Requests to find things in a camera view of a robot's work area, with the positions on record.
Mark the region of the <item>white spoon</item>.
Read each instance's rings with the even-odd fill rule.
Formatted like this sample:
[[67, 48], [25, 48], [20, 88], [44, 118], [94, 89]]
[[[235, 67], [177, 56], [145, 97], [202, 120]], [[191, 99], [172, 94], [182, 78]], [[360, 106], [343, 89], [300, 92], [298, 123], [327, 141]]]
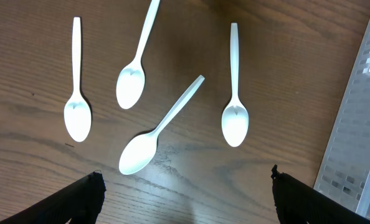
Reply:
[[239, 31], [236, 22], [230, 26], [230, 73], [232, 95], [221, 118], [222, 132], [231, 147], [244, 141], [249, 128], [249, 114], [239, 99]]
[[92, 112], [80, 91], [82, 62], [81, 18], [74, 17], [72, 27], [72, 77], [73, 92], [64, 106], [64, 122], [74, 141], [84, 141], [91, 128]]
[[177, 102], [167, 112], [165, 117], [150, 132], [135, 136], [124, 148], [118, 170], [123, 175], [134, 174], [149, 164], [156, 154], [158, 145], [158, 136], [160, 132], [169, 124], [169, 122], [181, 111], [181, 109], [192, 98], [198, 88], [201, 86], [205, 78], [199, 75], [194, 82], [186, 89], [179, 97]]
[[152, 0], [149, 6], [136, 55], [132, 62], [123, 68], [116, 83], [116, 98], [121, 108], [127, 110], [139, 100], [145, 87], [145, 72], [141, 65], [141, 58], [151, 32], [160, 0]]

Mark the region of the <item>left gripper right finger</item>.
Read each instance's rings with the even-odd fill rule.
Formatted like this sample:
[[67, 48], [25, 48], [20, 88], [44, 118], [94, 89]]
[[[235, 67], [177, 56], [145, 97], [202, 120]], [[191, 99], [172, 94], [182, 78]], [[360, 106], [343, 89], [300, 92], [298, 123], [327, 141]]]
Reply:
[[296, 178], [272, 168], [272, 192], [281, 224], [370, 224]]

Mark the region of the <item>clear plastic basket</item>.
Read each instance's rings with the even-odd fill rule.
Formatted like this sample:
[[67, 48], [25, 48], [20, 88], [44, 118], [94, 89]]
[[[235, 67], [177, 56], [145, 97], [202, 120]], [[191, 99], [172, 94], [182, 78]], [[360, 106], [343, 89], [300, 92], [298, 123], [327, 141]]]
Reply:
[[370, 220], [370, 20], [314, 189]]

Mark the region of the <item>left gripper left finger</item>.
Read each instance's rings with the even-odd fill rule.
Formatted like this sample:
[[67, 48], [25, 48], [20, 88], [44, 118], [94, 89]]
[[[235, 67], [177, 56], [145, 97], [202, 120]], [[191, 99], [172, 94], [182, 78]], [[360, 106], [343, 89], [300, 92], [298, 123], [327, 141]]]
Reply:
[[0, 224], [95, 223], [105, 192], [102, 174], [92, 172]]

